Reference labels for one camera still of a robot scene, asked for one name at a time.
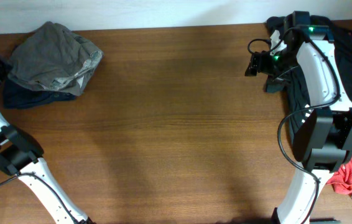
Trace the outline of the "grey shorts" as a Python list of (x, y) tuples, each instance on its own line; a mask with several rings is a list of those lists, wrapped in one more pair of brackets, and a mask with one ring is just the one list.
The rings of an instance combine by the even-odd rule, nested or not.
[(103, 56), (92, 41), (46, 22), (13, 51), (8, 78), (32, 91), (80, 96)]

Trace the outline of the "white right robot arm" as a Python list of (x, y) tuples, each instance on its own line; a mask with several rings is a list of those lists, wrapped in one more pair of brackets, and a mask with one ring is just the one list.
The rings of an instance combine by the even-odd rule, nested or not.
[(247, 76), (265, 73), (275, 79), (300, 68), (310, 103), (288, 114), (309, 116), (294, 134), (293, 158), (286, 160), (295, 174), (282, 203), (273, 211), (272, 223), (309, 223), (311, 212), (327, 181), (352, 158), (352, 101), (345, 90), (331, 40), (303, 40), (296, 46), (267, 39), (270, 49), (253, 52)]

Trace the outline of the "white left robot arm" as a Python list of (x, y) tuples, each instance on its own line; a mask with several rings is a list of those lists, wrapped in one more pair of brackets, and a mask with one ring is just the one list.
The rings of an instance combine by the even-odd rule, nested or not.
[(92, 223), (55, 180), (43, 154), (44, 150), (31, 135), (9, 124), (0, 113), (0, 171), (10, 177), (0, 182), (0, 186), (19, 179), (56, 223)]

